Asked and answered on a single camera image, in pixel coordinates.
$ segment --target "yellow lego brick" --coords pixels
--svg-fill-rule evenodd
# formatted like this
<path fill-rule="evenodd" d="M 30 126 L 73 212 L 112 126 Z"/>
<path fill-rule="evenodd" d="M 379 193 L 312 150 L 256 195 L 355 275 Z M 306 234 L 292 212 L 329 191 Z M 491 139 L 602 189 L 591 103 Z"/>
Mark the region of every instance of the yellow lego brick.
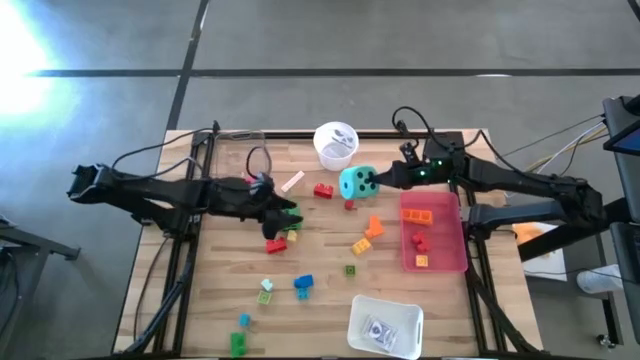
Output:
<path fill-rule="evenodd" d="M 416 266 L 418 267 L 428 267 L 429 266 L 429 258 L 427 255 L 416 255 Z"/>
<path fill-rule="evenodd" d="M 293 230 L 289 230 L 289 232 L 287 233 L 287 240 L 289 241 L 298 240 L 298 234 L 296 234 L 296 232 Z"/>
<path fill-rule="evenodd" d="M 360 241 L 353 244 L 353 246 L 351 247 L 351 250 L 353 251 L 354 254 L 360 255 L 362 252 L 366 251 L 370 247 L 371 247 L 371 243 L 369 242 L 369 240 L 367 240 L 367 238 L 362 238 L 360 239 Z"/>

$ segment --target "white container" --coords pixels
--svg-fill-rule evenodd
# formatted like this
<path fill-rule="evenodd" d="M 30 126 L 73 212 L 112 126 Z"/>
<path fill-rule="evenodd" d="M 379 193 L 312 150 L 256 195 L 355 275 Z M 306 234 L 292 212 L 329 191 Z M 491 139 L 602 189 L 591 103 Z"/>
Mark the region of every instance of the white container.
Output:
<path fill-rule="evenodd" d="M 369 315 L 398 330 L 397 339 L 391 351 L 384 351 L 363 336 L 362 330 Z M 398 304 L 356 295 L 351 303 L 347 342 L 354 349 L 414 360 L 419 358 L 422 352 L 423 319 L 424 313 L 418 305 Z"/>
<path fill-rule="evenodd" d="M 320 164 L 331 171 L 340 171 L 349 166 L 358 145 L 358 133 L 351 126 L 338 121 L 320 126 L 313 134 L 313 146 L 318 152 Z"/>
<path fill-rule="evenodd" d="M 583 271 L 576 278 L 578 286 L 588 294 L 622 290 L 618 264 L 603 266 L 593 271 Z"/>

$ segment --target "teal dice toy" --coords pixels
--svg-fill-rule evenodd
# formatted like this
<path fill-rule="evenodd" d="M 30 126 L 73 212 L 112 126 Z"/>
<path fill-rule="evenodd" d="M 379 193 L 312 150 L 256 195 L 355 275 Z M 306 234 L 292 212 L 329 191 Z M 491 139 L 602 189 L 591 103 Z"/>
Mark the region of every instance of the teal dice toy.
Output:
<path fill-rule="evenodd" d="M 347 200 L 377 195 L 380 191 L 380 185 L 369 181 L 373 175 L 377 175 L 376 169 L 367 165 L 342 170 L 340 173 L 340 194 Z"/>

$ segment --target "clear plastic cup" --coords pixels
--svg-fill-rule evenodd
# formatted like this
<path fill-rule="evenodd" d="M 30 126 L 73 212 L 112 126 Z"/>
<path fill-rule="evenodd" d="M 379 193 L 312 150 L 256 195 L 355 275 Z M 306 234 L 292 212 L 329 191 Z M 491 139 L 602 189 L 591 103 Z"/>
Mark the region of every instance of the clear plastic cup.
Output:
<path fill-rule="evenodd" d="M 349 166 L 358 145 L 358 133 L 351 126 L 338 121 L 320 126 L 313 135 L 313 146 L 318 152 L 320 164 L 331 171 L 340 171 Z"/>

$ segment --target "white cable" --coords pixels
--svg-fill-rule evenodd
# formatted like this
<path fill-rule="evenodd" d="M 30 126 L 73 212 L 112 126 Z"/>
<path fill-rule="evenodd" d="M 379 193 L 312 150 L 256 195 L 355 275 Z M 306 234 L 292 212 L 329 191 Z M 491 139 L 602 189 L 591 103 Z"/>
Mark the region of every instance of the white cable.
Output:
<path fill-rule="evenodd" d="M 568 143 L 565 147 L 563 147 L 562 149 L 560 149 L 560 151 L 558 151 L 557 153 L 553 154 L 553 156 L 551 157 L 551 159 L 549 159 L 549 161 L 547 161 L 546 163 L 544 163 L 544 165 L 542 165 L 538 171 L 536 171 L 536 174 L 540 174 L 540 172 L 547 167 L 547 165 L 549 165 L 550 162 L 552 162 L 555 158 L 557 158 L 560 154 L 562 154 L 566 149 L 568 149 L 571 145 L 577 143 L 578 141 L 580 141 L 581 138 L 589 135 L 590 133 L 592 133 L 593 131 L 597 130 L 600 126 L 603 126 L 604 123 L 603 122 L 599 122 L 597 123 L 595 126 L 592 126 L 591 128 L 589 128 L 587 131 L 583 132 L 580 136 L 578 136 L 577 138 L 575 138 L 573 141 L 571 141 L 570 143 Z M 512 197 L 514 197 L 515 195 L 518 195 L 518 193 L 508 193 L 508 192 L 504 192 L 504 196 L 507 199 L 510 199 Z"/>
<path fill-rule="evenodd" d="M 536 171 L 536 174 L 540 174 L 540 172 L 542 172 L 542 170 L 544 170 L 545 167 L 547 167 L 547 165 L 549 165 L 555 158 L 557 158 L 560 154 L 562 154 L 566 149 L 568 149 L 571 145 L 577 143 L 578 141 L 580 141 L 580 139 L 584 136 L 589 135 L 589 133 L 593 132 L 594 130 L 596 130 L 597 128 L 604 126 L 604 124 L 602 122 L 597 123 L 595 126 L 591 127 L 589 130 L 585 131 L 584 133 L 582 133 L 582 135 L 578 136 L 577 138 L 575 138 L 575 140 L 573 140 L 572 142 L 568 143 L 565 147 L 563 147 L 560 151 L 558 151 L 557 153 L 555 153 L 551 159 L 549 159 L 549 161 L 547 161 L 544 165 L 542 165 L 538 171 Z"/>

